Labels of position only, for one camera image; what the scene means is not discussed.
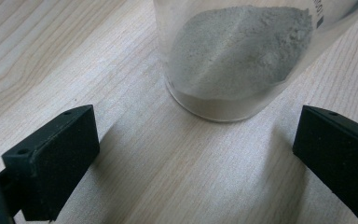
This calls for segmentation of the glass jar with pale powder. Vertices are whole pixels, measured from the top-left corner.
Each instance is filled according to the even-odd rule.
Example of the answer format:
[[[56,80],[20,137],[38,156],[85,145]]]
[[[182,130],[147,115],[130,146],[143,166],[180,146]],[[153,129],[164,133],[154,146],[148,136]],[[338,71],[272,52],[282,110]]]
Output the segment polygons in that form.
[[[214,121],[264,109],[358,20],[358,0],[153,0],[167,88]]]

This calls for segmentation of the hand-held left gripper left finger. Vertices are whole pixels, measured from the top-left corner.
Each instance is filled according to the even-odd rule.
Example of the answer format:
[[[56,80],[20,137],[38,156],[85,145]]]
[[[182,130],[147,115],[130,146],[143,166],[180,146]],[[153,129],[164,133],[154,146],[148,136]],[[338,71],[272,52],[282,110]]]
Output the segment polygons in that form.
[[[55,220],[99,152],[93,106],[62,112],[2,155],[9,213]]]

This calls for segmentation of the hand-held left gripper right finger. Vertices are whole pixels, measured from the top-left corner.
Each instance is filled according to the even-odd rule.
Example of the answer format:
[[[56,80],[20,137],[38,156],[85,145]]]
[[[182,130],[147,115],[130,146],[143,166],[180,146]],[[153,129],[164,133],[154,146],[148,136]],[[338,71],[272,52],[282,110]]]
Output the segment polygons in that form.
[[[302,107],[293,153],[358,217],[358,123]]]

